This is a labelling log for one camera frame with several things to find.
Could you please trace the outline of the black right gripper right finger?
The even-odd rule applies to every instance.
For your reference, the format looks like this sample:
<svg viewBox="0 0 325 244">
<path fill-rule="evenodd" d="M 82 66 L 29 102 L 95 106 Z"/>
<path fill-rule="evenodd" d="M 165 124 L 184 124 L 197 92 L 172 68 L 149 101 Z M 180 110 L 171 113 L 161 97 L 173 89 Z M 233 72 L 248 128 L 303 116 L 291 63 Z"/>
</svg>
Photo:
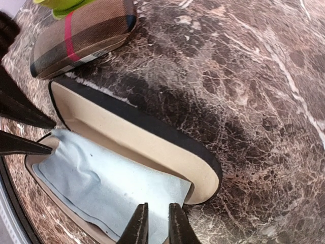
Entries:
<svg viewBox="0 0 325 244">
<path fill-rule="evenodd" d="M 169 243 L 201 244 L 178 203 L 169 205 Z"/>
</svg>

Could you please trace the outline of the plaid brown glasses case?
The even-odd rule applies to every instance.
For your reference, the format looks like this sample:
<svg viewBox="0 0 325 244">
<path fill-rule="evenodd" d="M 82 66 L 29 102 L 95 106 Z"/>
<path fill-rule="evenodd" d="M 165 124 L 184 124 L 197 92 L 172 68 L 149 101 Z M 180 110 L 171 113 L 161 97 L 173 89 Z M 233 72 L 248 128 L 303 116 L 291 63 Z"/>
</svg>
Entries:
<svg viewBox="0 0 325 244">
<path fill-rule="evenodd" d="M 50 79 L 128 42 L 137 24 L 133 1 L 93 1 L 54 22 L 30 54 L 32 77 Z"/>
</svg>

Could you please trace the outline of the black quilted glasses case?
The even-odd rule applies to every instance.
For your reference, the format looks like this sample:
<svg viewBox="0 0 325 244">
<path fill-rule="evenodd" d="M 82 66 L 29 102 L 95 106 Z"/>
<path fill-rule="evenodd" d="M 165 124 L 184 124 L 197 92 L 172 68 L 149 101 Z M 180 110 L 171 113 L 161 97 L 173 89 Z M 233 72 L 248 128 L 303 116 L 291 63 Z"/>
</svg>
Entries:
<svg viewBox="0 0 325 244">
<path fill-rule="evenodd" d="M 190 190 L 181 208 L 185 204 L 202 204 L 219 191 L 222 169 L 218 159 L 181 131 L 113 96 L 68 78 L 51 81 L 48 92 L 55 112 L 64 124 L 61 130 L 76 133 L 122 156 L 139 160 L 145 166 L 190 182 Z M 82 220 L 75 213 L 68 213 L 37 184 L 95 241 L 118 242 L 102 234 L 94 224 Z"/>
</svg>

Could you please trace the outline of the blue cleaning cloth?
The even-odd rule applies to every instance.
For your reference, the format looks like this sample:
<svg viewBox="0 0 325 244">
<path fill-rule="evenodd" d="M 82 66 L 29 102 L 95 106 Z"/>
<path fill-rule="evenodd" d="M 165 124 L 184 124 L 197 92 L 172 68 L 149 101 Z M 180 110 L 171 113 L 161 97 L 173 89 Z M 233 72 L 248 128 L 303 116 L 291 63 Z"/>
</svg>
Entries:
<svg viewBox="0 0 325 244">
<path fill-rule="evenodd" d="M 118 241 L 140 204 L 148 204 L 148 242 L 169 235 L 169 206 L 182 205 L 190 182 L 152 169 L 68 130 L 53 130 L 49 156 L 28 156 L 26 167 L 68 213 Z"/>
</svg>

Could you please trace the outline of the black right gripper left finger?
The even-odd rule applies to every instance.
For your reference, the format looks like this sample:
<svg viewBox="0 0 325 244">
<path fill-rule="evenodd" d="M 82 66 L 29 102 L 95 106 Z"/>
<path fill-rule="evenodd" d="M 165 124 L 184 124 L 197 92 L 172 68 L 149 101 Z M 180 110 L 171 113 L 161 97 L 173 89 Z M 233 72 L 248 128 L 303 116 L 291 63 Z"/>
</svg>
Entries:
<svg viewBox="0 0 325 244">
<path fill-rule="evenodd" d="M 148 225 L 148 203 L 139 204 L 116 244 L 147 244 Z"/>
</svg>

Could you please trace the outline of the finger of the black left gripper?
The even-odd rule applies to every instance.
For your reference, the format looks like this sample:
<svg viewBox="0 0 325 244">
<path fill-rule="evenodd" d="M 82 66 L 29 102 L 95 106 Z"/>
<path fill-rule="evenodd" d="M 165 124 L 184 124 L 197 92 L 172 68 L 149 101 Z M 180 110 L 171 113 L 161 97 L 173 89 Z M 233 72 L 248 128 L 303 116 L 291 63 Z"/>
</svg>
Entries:
<svg viewBox="0 0 325 244">
<path fill-rule="evenodd" d="M 41 144 L 41 140 L 50 136 L 45 135 L 37 142 L 1 131 L 1 157 L 8 155 L 50 155 L 53 149 Z"/>
<path fill-rule="evenodd" d="M 38 109 L 1 67 L 1 117 L 30 126 L 53 129 L 56 122 Z"/>
</svg>

